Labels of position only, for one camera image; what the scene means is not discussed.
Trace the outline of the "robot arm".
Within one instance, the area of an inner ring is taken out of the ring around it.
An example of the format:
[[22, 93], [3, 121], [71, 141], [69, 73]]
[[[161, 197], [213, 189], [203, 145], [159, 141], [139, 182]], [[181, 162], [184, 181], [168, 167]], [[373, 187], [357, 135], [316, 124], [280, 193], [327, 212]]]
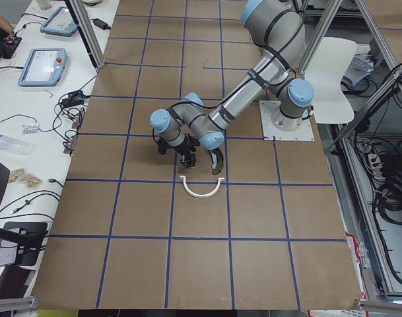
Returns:
[[220, 149], [224, 131], [264, 90], [280, 98], [280, 113], [294, 120], [302, 119], [314, 98], [313, 86], [289, 73], [305, 44], [302, 17], [280, 1], [248, 1], [241, 22], [262, 56], [231, 92], [208, 114], [198, 95], [191, 92], [150, 116], [152, 131], [160, 135], [158, 152], [165, 155], [168, 149], [175, 150], [186, 168], [195, 166], [195, 152], [203, 146], [210, 153], [212, 173], [219, 174], [224, 165]]

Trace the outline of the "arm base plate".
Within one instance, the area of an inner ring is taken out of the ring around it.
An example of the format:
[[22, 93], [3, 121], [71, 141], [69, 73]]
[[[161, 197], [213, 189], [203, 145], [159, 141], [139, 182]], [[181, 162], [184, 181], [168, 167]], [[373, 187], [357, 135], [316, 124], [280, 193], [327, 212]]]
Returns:
[[266, 141], [314, 141], [308, 111], [299, 118], [287, 118], [281, 113], [279, 101], [259, 102], [263, 138]]

